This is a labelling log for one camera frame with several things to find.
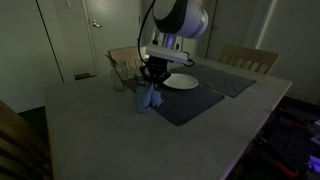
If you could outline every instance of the door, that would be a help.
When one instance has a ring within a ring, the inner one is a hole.
[[[269,0],[216,0],[206,58],[218,60],[224,44],[256,48],[272,13]]]
[[[62,77],[36,0],[0,0],[0,99],[16,112],[44,105]]]
[[[136,46],[140,0],[83,0],[88,13],[98,73],[110,73],[108,50]]]

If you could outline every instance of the table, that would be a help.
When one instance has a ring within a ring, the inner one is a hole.
[[[291,82],[195,62],[257,82],[180,127],[154,110],[138,113],[134,93],[114,91],[109,76],[47,88],[55,179],[224,179]]]

